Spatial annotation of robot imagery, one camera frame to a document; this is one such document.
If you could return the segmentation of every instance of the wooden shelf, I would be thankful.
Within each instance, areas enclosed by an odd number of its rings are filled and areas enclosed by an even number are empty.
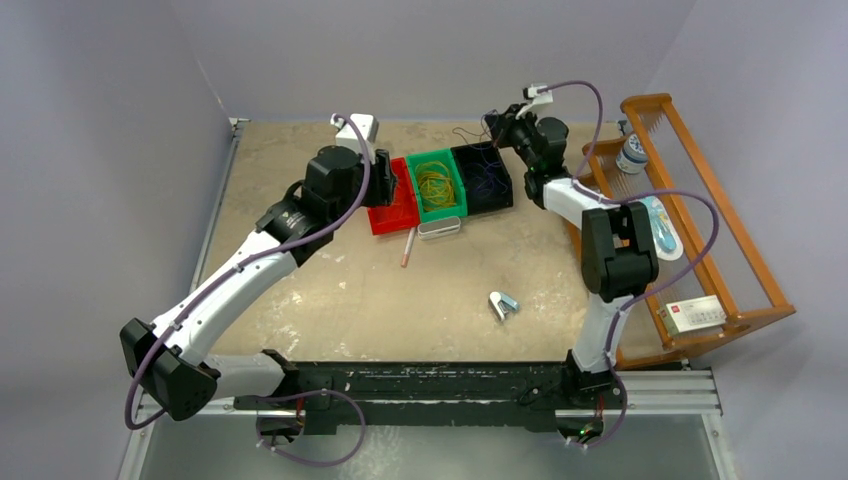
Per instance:
[[[674,108],[671,96],[655,94],[630,97],[622,102],[621,111],[627,115],[634,134],[639,137],[639,141],[648,155],[645,172],[639,175],[628,175],[618,169],[615,159],[627,139],[627,137],[621,137],[616,140],[597,143],[595,151],[589,159],[591,172],[581,175],[581,183],[599,189],[609,198],[622,198],[624,196],[622,192],[634,194],[648,190],[676,188],[675,179],[672,178],[666,168],[666,164],[663,162],[653,140],[653,136],[657,134],[658,130],[666,127],[669,136],[676,136],[677,141],[682,145],[682,150],[685,150],[686,156],[691,161],[690,168],[693,169],[691,177],[699,179],[702,182],[703,190],[712,198],[723,219],[722,228],[726,228],[732,234],[732,240],[728,240],[728,242],[735,242],[736,248],[741,250],[748,267],[753,272],[752,278],[756,278],[759,288],[763,290],[764,297],[768,299],[768,305],[764,308],[740,310],[716,260],[713,258],[713,252],[711,252],[695,267],[694,277],[703,290],[703,295],[716,295],[718,297],[727,314],[725,325],[719,331],[708,334],[674,338],[669,334],[659,317],[660,298],[657,298],[658,295],[651,296],[645,302],[665,353],[648,357],[628,358],[623,355],[619,348],[617,352],[619,366],[622,368],[637,368],[702,355],[794,313],[794,307],[786,301],[786,297],[748,235],[727,194],[683,123],[683,119]],[[588,148],[589,145],[583,147],[584,154],[588,151]],[[705,244],[697,224],[682,197],[666,195],[662,196],[662,200],[683,243],[686,258],[691,261],[704,248]],[[571,224],[567,224],[567,229],[579,256],[581,251],[580,231]]]

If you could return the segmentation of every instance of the plastic bin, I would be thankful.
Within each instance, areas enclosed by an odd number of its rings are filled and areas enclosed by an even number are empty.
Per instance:
[[[418,188],[418,181],[416,179],[416,169],[418,169],[418,173],[421,173],[420,169],[426,168],[425,164],[431,162],[441,164],[448,173],[454,192],[454,202],[456,203],[452,207],[431,210],[427,208],[427,205],[425,205],[426,201],[421,197],[421,190]],[[409,155],[406,157],[406,166],[409,169],[409,178],[412,180],[412,188],[415,190],[415,197],[418,201],[418,215],[421,218],[421,223],[448,217],[468,216],[468,208],[465,204],[465,189],[462,187],[462,180],[456,168],[456,163],[453,161],[453,153],[451,153],[450,149]]]
[[[451,148],[465,189],[469,215],[513,205],[512,179],[500,151],[491,142]]]
[[[371,233],[374,235],[410,229],[421,223],[418,216],[418,200],[412,189],[406,162],[403,158],[395,158],[390,165],[392,172],[398,177],[395,199],[388,207],[368,209],[368,221],[371,223]]]

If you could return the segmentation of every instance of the pencil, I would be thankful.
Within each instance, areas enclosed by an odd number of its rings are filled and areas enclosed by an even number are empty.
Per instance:
[[[412,251],[412,241],[415,240],[415,227],[409,229],[409,238],[406,239],[406,248],[403,250],[403,260],[400,261],[400,266],[406,268],[409,263],[409,252]]]

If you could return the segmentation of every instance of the white wall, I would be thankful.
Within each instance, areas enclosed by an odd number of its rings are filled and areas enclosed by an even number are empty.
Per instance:
[[[172,0],[230,116],[469,119],[532,81],[642,93],[694,0]],[[596,116],[567,89],[551,114]]]
[[[648,88],[672,94],[798,309],[708,359],[744,478],[846,476],[846,51],[844,1],[700,0]]]
[[[118,332],[185,295],[229,124],[167,0],[4,0],[0,72],[0,470],[113,478]]]

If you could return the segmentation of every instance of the white bottle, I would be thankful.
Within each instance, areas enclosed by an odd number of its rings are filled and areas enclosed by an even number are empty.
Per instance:
[[[635,133],[627,137],[627,141],[618,152],[618,157],[615,159],[615,164],[619,170],[624,173],[635,175],[645,169],[648,164],[648,155],[642,148],[639,142],[639,137]]]

